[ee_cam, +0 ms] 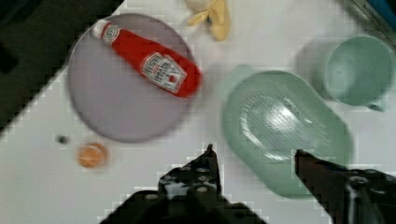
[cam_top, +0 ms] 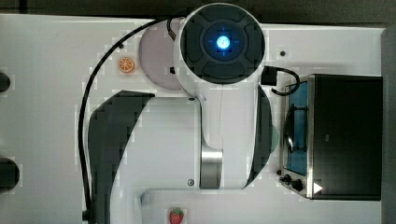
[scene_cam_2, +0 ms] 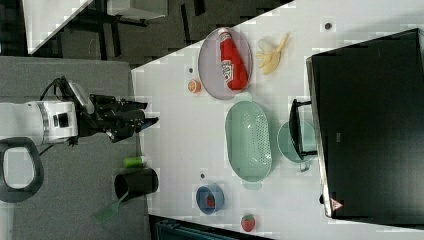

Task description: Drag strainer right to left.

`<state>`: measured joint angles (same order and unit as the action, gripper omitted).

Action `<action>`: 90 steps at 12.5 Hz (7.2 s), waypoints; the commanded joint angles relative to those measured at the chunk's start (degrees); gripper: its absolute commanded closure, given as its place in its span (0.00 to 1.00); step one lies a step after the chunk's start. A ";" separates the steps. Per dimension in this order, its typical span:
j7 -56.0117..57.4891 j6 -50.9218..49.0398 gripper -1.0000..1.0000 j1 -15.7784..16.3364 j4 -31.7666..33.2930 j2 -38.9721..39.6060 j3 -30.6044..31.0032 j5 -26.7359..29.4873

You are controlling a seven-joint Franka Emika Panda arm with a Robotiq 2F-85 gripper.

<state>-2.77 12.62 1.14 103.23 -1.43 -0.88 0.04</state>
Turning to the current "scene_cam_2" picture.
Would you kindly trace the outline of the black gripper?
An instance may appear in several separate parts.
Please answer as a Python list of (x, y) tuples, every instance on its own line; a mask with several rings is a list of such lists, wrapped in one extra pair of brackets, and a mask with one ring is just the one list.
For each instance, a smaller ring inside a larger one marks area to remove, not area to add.
[(77, 115), (79, 137), (105, 133), (115, 143), (159, 121), (158, 117), (145, 119), (147, 103), (96, 94), (91, 94), (89, 100), (94, 106), (94, 112), (84, 110)]

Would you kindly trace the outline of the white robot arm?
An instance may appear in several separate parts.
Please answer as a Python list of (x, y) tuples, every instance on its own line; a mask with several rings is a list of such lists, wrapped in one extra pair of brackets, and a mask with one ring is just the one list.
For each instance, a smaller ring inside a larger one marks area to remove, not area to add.
[(31, 101), (1, 105), (1, 137), (27, 137), (35, 145), (67, 142), (104, 133), (113, 143), (132, 137), (159, 119), (148, 118), (145, 103), (92, 94), (86, 106), (74, 101)]

